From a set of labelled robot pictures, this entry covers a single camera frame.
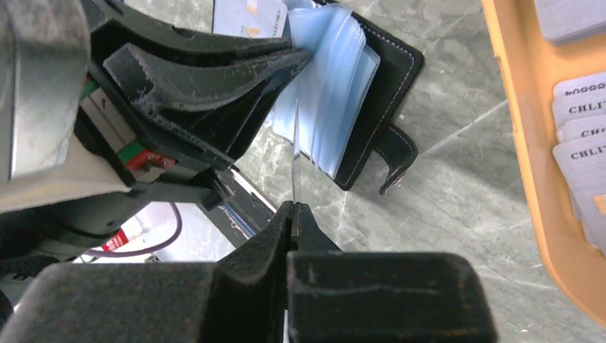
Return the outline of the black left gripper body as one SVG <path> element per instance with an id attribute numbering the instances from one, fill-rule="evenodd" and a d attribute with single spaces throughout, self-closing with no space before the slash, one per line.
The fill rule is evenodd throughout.
<path id="1" fill-rule="evenodd" d="M 228 200 L 232 192 L 219 173 L 231 164 L 205 158 L 201 149 L 136 114 L 102 64 L 91 58 L 76 135 L 116 167 L 131 187 L 130 197 L 199 203 L 206 209 Z"/>

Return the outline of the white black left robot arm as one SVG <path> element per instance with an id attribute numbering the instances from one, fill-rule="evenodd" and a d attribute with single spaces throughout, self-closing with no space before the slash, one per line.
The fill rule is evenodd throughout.
<path id="1" fill-rule="evenodd" d="M 3 1 L 1 320 L 148 204 L 225 203 L 222 172 L 311 58 L 119 1 Z"/>

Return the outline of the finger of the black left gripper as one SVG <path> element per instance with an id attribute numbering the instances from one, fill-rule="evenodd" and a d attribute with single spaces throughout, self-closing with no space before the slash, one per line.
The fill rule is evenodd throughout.
<path id="1" fill-rule="evenodd" d="M 205 158 L 232 164 L 310 59 L 309 51 L 289 48 L 227 66 L 186 66 L 126 44 L 102 68 L 136 114 Z"/>
<path id="2" fill-rule="evenodd" d="M 125 44 L 180 64 L 230 64 L 240 59 L 291 51 L 284 38 L 249 39 L 179 28 L 119 1 L 82 1 L 91 33 L 91 57 L 98 64 Z"/>

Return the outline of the black leather card holder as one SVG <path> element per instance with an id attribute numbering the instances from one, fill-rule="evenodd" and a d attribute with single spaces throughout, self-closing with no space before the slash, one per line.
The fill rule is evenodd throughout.
<path id="1" fill-rule="evenodd" d="M 312 53 L 270 111 L 273 132 L 293 146 L 293 197 L 302 194 L 303 156 L 347 191 L 372 152 L 388 167 L 379 188 L 384 194 L 418 155 L 392 118 L 423 55 L 336 1 L 283 2 L 288 13 L 281 37 Z"/>

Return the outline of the orange oval tray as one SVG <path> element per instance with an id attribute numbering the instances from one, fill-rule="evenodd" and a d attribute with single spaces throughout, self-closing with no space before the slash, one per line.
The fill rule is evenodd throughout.
<path id="1" fill-rule="evenodd" d="M 545 269 L 582 312 L 605 324 L 605 258 L 573 217 L 552 150 L 556 83 L 605 69 L 605 36 L 556 46 L 545 40 L 532 1 L 482 4 L 512 118 L 523 186 Z"/>

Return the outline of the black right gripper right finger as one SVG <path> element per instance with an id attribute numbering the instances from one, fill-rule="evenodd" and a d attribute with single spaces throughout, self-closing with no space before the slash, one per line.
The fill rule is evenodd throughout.
<path id="1" fill-rule="evenodd" d="M 480 278 L 448 252 L 343 252 L 295 204 L 291 342 L 496 342 Z"/>

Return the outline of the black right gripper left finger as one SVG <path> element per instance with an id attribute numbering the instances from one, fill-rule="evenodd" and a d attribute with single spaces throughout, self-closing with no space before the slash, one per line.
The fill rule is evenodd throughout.
<path id="1" fill-rule="evenodd" d="M 214 263 L 52 264 L 3 342 L 281 342 L 292 202 Z"/>

